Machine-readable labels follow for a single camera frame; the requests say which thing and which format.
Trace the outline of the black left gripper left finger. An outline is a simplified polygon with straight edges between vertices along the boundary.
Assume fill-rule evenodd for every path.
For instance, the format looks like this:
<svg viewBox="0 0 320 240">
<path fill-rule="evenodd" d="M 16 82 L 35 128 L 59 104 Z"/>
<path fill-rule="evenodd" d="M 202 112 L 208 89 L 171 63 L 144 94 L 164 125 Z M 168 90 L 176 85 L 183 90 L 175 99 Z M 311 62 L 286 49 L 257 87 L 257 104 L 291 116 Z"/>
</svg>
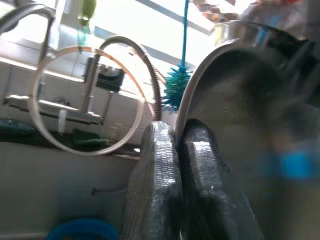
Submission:
<svg viewBox="0 0 320 240">
<path fill-rule="evenodd" d="M 178 240 L 182 180 L 175 132 L 163 121 L 145 129 L 128 181 L 119 240 Z"/>
</svg>

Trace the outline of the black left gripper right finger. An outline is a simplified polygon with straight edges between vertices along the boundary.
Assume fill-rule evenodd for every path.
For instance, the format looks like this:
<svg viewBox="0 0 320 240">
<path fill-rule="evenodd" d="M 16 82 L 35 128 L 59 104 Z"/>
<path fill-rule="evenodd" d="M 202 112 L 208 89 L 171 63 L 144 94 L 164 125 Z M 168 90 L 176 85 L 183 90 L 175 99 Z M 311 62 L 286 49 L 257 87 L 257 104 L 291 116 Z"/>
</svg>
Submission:
<svg viewBox="0 0 320 240">
<path fill-rule="evenodd" d="M 265 240 L 246 194 L 237 188 L 213 132 L 189 120 L 178 147 L 183 240 Z"/>
</svg>

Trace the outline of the large steel bowl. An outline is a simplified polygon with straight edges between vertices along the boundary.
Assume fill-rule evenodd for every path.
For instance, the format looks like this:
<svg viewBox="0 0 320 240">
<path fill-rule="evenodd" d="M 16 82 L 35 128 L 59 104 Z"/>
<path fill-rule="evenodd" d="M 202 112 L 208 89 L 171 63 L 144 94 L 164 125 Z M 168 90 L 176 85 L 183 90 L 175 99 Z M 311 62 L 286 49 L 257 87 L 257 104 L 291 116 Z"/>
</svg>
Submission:
<svg viewBox="0 0 320 240">
<path fill-rule="evenodd" d="M 267 25 L 218 23 L 176 121 L 214 134 L 264 240 L 320 240 L 320 58 L 313 41 Z"/>
</svg>

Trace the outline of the green scouring sponge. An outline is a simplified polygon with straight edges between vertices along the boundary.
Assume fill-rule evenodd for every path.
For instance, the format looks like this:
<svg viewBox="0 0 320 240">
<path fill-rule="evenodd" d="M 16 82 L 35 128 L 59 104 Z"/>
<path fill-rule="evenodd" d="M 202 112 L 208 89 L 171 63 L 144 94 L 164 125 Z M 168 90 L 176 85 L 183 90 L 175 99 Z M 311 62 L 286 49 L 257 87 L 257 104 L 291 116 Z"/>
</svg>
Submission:
<svg viewBox="0 0 320 240">
<path fill-rule="evenodd" d="M 87 132 L 80 129 L 72 131 L 72 143 L 79 146 L 103 146 L 110 143 L 107 138 L 100 138 L 100 136 L 93 132 Z"/>
</svg>

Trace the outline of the blue plastic bowl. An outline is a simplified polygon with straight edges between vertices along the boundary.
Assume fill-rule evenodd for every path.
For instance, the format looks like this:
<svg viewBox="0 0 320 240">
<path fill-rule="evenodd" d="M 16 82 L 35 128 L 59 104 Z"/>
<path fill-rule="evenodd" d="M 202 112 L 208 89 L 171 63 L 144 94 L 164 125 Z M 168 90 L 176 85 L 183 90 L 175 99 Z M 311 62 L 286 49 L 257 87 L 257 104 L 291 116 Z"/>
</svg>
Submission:
<svg viewBox="0 0 320 240">
<path fill-rule="evenodd" d="M 95 218 L 79 218 L 55 227 L 44 240 L 118 240 L 118 231 Z"/>
</svg>

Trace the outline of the stainless steel sink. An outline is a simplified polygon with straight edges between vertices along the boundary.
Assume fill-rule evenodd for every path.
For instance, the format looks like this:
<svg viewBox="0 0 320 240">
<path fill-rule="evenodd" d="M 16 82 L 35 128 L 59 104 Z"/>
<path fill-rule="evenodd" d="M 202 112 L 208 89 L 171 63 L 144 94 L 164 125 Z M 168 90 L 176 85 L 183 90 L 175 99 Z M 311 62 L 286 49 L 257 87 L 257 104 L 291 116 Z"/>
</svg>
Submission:
<svg viewBox="0 0 320 240">
<path fill-rule="evenodd" d="M 41 239 L 77 218 L 101 219 L 118 229 L 135 164 L 0 142 L 0 240 Z"/>
</svg>

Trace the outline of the blue bottle brush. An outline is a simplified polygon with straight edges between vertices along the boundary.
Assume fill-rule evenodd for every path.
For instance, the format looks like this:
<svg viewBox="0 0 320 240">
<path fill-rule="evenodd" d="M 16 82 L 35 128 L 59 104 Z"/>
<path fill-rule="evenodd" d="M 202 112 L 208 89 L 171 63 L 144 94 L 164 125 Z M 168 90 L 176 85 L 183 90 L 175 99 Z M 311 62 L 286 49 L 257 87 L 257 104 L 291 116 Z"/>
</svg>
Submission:
<svg viewBox="0 0 320 240">
<path fill-rule="evenodd" d="M 161 99 L 163 109 L 169 113 L 177 113 L 179 111 L 185 89 L 192 73 L 192 71 L 189 71 L 186 67 L 189 2 L 190 0 L 185 0 L 184 2 L 181 61 L 178 65 L 178 69 L 171 68 L 171 72 L 168 73 L 169 77 L 165 78 L 164 96 Z"/>
</svg>

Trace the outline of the small black box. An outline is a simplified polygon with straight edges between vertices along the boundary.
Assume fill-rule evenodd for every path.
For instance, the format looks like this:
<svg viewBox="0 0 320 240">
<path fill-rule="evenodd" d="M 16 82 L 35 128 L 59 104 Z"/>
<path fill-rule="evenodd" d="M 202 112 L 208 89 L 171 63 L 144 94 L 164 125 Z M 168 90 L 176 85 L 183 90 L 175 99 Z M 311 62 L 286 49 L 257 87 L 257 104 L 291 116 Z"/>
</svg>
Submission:
<svg viewBox="0 0 320 240">
<path fill-rule="evenodd" d="M 125 72 L 121 68 L 115 68 L 102 64 L 98 73 L 96 86 L 111 92 L 118 93 L 123 84 Z"/>
</svg>

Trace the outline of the green hanging utensil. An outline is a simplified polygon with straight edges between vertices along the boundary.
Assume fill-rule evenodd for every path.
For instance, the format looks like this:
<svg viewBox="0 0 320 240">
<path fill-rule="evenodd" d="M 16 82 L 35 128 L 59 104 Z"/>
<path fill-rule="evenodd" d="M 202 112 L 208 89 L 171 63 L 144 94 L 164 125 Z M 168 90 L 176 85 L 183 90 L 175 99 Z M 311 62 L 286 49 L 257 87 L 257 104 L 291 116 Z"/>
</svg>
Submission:
<svg viewBox="0 0 320 240">
<path fill-rule="evenodd" d="M 80 54 L 84 54 L 85 46 L 92 46 L 92 38 L 95 36 L 94 15 L 97 0 L 81 0 L 81 12 L 78 15 L 79 28 L 77 30 L 77 45 Z"/>
</svg>

